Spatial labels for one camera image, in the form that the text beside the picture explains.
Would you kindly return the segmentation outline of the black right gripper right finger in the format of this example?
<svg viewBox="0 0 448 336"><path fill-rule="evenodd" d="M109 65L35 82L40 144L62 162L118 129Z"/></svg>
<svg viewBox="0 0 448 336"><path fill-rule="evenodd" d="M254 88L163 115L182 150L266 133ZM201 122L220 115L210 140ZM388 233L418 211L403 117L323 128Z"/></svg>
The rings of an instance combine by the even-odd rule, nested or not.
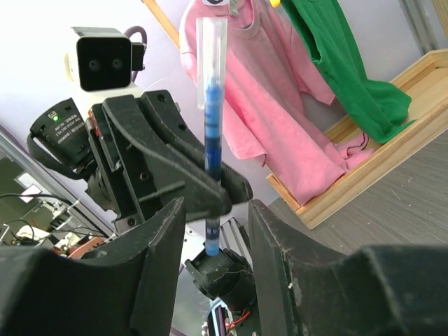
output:
<svg viewBox="0 0 448 336"><path fill-rule="evenodd" d="M446 335L447 248L364 246L344 255L260 200L248 226L263 335Z"/></svg>

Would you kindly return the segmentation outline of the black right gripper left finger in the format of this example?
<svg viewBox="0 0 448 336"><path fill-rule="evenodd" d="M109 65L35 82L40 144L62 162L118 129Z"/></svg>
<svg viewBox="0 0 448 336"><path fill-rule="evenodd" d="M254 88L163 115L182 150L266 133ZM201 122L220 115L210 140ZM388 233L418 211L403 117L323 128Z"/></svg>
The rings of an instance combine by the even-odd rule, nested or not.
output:
<svg viewBox="0 0 448 336"><path fill-rule="evenodd" d="M168 335L186 224L183 199L86 253L1 249L2 335Z"/></svg>

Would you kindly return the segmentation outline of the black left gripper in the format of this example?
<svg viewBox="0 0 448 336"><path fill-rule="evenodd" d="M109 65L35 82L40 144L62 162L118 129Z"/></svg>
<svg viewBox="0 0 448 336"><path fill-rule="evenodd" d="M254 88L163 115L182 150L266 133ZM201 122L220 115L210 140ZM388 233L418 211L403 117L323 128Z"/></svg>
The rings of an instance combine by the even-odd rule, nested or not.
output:
<svg viewBox="0 0 448 336"><path fill-rule="evenodd" d="M221 165L221 183L204 170L204 145L190 131L166 90L101 104L101 133L86 124L72 98L43 112L29 129L29 154L72 180L105 211L117 234L135 228L173 199L184 200L188 221L228 214L253 198L249 181Z"/></svg>

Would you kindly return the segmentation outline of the dark blue pen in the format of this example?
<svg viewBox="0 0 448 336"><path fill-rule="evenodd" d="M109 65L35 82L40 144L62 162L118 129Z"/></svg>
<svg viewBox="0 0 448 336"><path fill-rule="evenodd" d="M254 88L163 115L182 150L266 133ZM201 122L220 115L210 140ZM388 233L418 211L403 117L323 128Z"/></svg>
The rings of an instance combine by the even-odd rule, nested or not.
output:
<svg viewBox="0 0 448 336"><path fill-rule="evenodd" d="M210 82L204 93L204 168L208 175L221 182L223 89L217 80ZM205 220L205 251L208 256L219 253L220 218Z"/></svg>

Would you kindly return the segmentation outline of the clear pen cap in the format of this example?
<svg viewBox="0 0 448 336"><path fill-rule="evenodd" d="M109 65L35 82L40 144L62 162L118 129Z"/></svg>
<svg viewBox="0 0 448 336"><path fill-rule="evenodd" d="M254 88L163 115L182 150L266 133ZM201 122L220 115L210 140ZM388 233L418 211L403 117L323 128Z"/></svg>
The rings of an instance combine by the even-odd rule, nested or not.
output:
<svg viewBox="0 0 448 336"><path fill-rule="evenodd" d="M196 20L197 105L204 109L206 91L212 84L225 89L228 19L200 17Z"/></svg>

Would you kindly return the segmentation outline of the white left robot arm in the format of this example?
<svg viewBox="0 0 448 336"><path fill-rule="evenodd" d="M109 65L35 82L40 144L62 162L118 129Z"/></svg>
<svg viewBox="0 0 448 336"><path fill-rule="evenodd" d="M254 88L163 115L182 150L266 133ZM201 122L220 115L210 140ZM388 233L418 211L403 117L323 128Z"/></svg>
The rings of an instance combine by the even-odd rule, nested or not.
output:
<svg viewBox="0 0 448 336"><path fill-rule="evenodd" d="M165 90L125 94L94 103L82 116L73 99L43 112L31 125L27 147L44 167L84 180L87 194L115 213L115 228L132 232L174 198L185 200L187 221L206 222L205 248L186 260L199 291L220 299L218 334L227 312L242 321L256 303L248 262L221 248L219 218L249 201L249 182L221 161L221 106L207 103L204 140L188 129Z"/></svg>

